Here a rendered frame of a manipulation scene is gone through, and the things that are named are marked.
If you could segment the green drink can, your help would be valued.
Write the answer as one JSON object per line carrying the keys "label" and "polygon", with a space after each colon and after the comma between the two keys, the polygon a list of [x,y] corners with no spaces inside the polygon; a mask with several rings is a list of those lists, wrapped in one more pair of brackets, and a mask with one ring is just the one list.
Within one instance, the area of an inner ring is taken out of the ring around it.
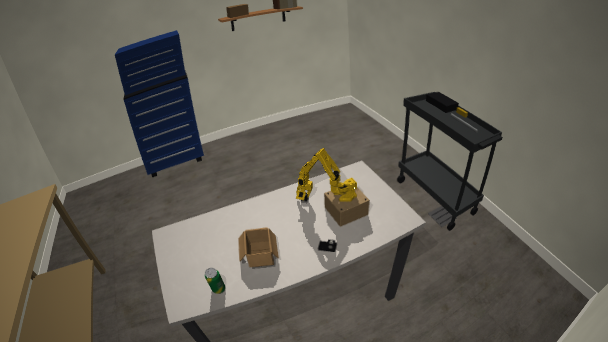
{"label": "green drink can", "polygon": [[220,276],[220,273],[215,268],[208,268],[205,271],[205,279],[214,293],[220,294],[224,292],[225,284]]}

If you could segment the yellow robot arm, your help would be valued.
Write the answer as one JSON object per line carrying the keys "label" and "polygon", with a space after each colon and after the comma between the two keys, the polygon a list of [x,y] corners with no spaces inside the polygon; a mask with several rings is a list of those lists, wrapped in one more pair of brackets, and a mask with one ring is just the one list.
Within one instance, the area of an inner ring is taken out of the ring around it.
{"label": "yellow robot arm", "polygon": [[[350,201],[351,202],[355,197],[357,197],[357,194],[355,193],[355,188],[356,188],[355,181],[352,178],[350,178],[350,179],[347,179],[346,181],[344,181],[344,183],[340,182],[340,175],[339,175],[340,170],[337,167],[337,165],[335,164],[335,162],[333,161],[333,159],[327,154],[325,149],[320,149],[313,156],[313,158],[310,160],[310,162],[307,162],[301,168],[301,171],[299,173],[299,178],[298,178],[299,185],[305,186],[305,184],[307,183],[307,181],[309,179],[309,171],[313,168],[314,164],[318,160],[322,163],[326,173],[330,177],[331,192],[333,192],[334,195],[343,194],[339,198],[340,202],[341,201],[343,201],[343,202]],[[327,160],[327,162],[325,160]],[[332,169],[334,170],[334,172],[332,172]]]}

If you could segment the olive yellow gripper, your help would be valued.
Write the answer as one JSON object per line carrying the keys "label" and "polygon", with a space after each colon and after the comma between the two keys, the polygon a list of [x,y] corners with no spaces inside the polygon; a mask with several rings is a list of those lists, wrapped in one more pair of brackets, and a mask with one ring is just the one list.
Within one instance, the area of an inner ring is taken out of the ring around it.
{"label": "olive yellow gripper", "polygon": [[305,190],[307,190],[307,198],[308,198],[312,191],[312,188],[313,188],[313,182],[310,181],[309,179],[308,179],[307,183],[305,184],[305,186],[301,186],[298,184],[297,191],[296,191],[296,194],[297,194],[296,199],[304,200],[305,194],[306,194]]}

